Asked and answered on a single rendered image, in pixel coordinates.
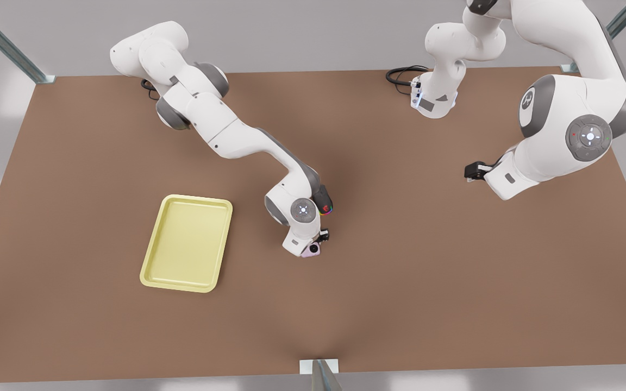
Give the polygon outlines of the pale yellow rectangular tray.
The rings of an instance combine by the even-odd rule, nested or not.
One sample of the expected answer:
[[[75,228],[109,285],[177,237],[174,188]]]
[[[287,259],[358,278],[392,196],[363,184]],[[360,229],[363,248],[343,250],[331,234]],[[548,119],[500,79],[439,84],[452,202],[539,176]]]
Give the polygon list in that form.
[[[218,283],[233,205],[171,194],[162,200],[142,263],[144,286],[206,294]]]

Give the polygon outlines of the silver frame post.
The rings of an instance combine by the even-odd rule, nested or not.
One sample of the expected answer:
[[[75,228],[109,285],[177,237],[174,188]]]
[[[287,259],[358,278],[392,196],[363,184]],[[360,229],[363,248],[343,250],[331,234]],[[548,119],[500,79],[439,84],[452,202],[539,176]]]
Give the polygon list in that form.
[[[52,84],[55,76],[45,74],[11,40],[0,31],[0,52],[35,84]]]
[[[606,78],[623,72],[623,35],[626,34],[626,0],[581,0],[566,8],[557,42],[548,45],[571,59],[561,65],[564,74]]]
[[[299,361],[299,374],[311,375],[311,391],[343,391],[336,378],[339,368],[337,358]]]

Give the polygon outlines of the black mouse with rainbow light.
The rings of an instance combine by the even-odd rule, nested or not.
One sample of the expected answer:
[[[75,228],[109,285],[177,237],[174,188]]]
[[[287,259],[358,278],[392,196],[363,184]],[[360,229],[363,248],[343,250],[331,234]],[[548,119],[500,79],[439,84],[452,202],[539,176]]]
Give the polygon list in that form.
[[[333,210],[333,203],[324,185],[320,185],[318,191],[311,196],[321,216],[328,215]]]

